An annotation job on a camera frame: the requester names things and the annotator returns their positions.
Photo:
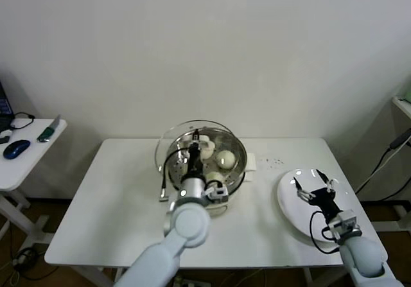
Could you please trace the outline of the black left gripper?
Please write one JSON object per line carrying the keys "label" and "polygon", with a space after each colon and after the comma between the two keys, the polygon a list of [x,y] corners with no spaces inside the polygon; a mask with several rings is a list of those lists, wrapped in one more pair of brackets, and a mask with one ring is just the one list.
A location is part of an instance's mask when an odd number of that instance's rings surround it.
{"label": "black left gripper", "polygon": [[201,151],[200,146],[200,133],[198,129],[193,132],[192,135],[192,146],[188,149],[181,149],[179,152],[179,162],[188,162],[188,177],[202,177],[203,176],[203,163],[201,161]]}

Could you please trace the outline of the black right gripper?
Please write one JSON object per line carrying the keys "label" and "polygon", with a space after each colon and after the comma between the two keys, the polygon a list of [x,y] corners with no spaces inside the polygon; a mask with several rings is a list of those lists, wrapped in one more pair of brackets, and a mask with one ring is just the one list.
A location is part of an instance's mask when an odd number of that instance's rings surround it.
{"label": "black right gripper", "polygon": [[327,188],[323,187],[321,189],[308,192],[303,190],[298,180],[294,178],[297,196],[301,200],[307,200],[310,205],[318,207],[322,211],[322,214],[326,220],[332,220],[342,211],[334,201],[336,191],[333,189],[333,181],[320,170],[317,170],[317,173]]}

